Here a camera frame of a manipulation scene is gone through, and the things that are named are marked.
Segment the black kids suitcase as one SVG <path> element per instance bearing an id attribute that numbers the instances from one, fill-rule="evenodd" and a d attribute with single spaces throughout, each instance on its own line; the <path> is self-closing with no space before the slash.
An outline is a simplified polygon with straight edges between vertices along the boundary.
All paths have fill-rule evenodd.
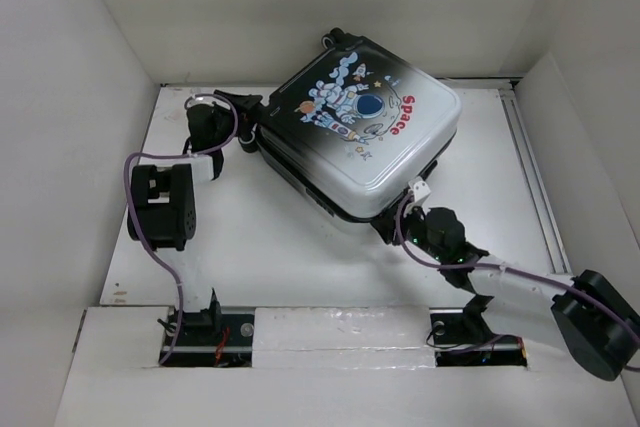
<path id="1" fill-rule="evenodd" d="M 365 36 L 334 28 L 321 43 L 323 52 L 256 108 L 256 143 L 330 215 L 369 223 L 447 148 L 461 101 Z"/>

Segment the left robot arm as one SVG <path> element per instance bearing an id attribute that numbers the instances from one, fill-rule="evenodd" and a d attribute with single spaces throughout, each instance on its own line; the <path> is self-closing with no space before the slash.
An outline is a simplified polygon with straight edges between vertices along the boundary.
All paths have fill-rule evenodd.
<path id="1" fill-rule="evenodd" d="M 129 154 L 123 167 L 127 229 L 132 240 L 173 278 L 175 313 L 161 324 L 172 338 L 190 332 L 201 343 L 222 334 L 221 307 L 214 288 L 186 259 L 196 233 L 195 186 L 217 180 L 223 148 L 233 140 L 253 151 L 259 95 L 221 90 L 194 94 L 184 103 L 188 136 L 180 154 Z"/>

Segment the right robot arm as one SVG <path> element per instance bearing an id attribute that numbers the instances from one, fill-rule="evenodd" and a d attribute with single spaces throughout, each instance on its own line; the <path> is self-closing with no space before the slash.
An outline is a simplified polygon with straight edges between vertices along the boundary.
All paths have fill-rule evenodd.
<path id="1" fill-rule="evenodd" d="M 460 355 L 500 336 L 568 353 L 589 374 L 613 381 L 639 352 L 639 315 L 600 273 L 538 275 L 470 243 L 453 210 L 399 206 L 372 223 L 382 240 L 434 268 L 470 301 L 450 344 Z"/>

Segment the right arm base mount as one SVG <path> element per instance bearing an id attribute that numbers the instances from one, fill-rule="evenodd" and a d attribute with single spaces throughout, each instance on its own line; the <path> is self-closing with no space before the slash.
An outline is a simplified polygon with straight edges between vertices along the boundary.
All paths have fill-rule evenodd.
<path id="1" fill-rule="evenodd" d="M 437 367 L 526 367 L 521 338 L 495 334 L 462 308 L 431 308 L 425 344 Z"/>

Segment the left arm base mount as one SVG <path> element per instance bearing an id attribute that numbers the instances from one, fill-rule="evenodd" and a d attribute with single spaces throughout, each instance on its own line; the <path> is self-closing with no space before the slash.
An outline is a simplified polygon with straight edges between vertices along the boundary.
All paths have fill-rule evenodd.
<path id="1" fill-rule="evenodd" d="M 244 368 L 252 366 L 255 309 L 220 307 L 178 314 L 157 322 L 163 328 L 159 363 L 163 367 Z"/>

